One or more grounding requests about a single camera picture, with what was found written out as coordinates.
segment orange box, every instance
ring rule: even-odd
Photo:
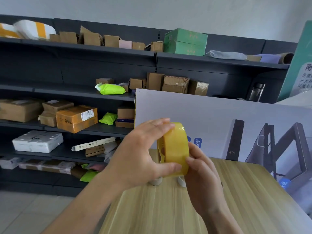
[[[98,123],[97,108],[79,105],[57,112],[57,128],[77,133]]]

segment hand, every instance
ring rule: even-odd
[[[212,212],[228,212],[223,188],[215,165],[199,147],[189,142],[190,155],[186,162],[190,166],[185,182],[192,205],[200,216]]]
[[[177,163],[155,163],[149,154],[152,144],[174,128],[169,122],[169,118],[149,120],[131,131],[103,170],[105,179],[124,191],[181,170],[182,166]]]

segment person's right hand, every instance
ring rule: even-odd
[[[214,212],[228,212],[223,188],[215,165],[199,147],[189,142],[190,156],[185,182],[191,202],[200,216]]]

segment forearm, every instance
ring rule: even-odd
[[[209,234],[243,234],[229,210],[216,211],[202,217]]]
[[[99,173],[42,234],[92,232],[108,205],[121,192],[117,184],[109,182],[105,171]]]

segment pink box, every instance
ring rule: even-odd
[[[132,41],[119,40],[119,48],[132,49]]]

